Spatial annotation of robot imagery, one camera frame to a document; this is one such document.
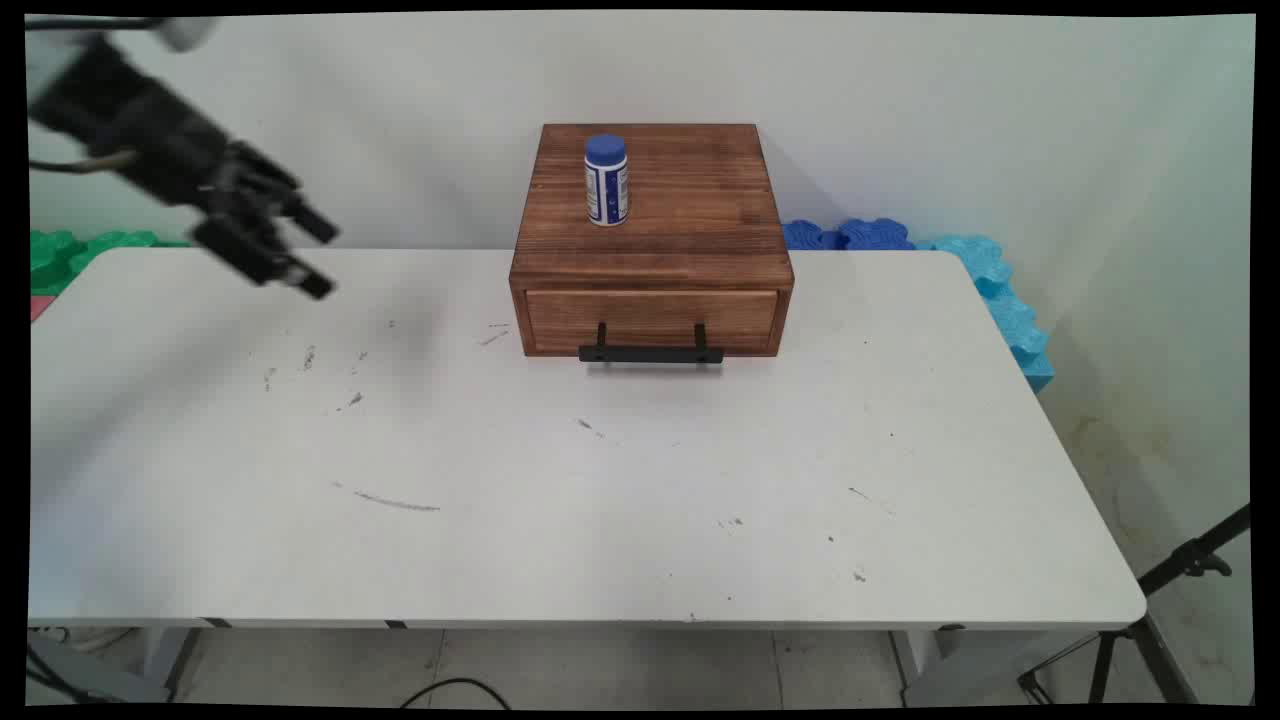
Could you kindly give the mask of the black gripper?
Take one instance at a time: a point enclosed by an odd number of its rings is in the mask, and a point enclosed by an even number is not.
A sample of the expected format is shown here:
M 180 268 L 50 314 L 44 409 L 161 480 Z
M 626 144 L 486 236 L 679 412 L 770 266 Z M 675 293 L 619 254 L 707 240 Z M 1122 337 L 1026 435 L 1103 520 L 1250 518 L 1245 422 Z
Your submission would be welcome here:
M 104 36 L 28 38 L 28 118 L 81 145 L 76 161 L 29 160 L 58 174 L 114 172 L 159 202 L 206 217 L 193 243 L 251 284 L 283 284 L 321 300 L 335 283 L 297 258 L 262 217 L 283 217 L 319 243 L 339 228 L 316 211 L 289 172 L 168 86 L 136 69 Z

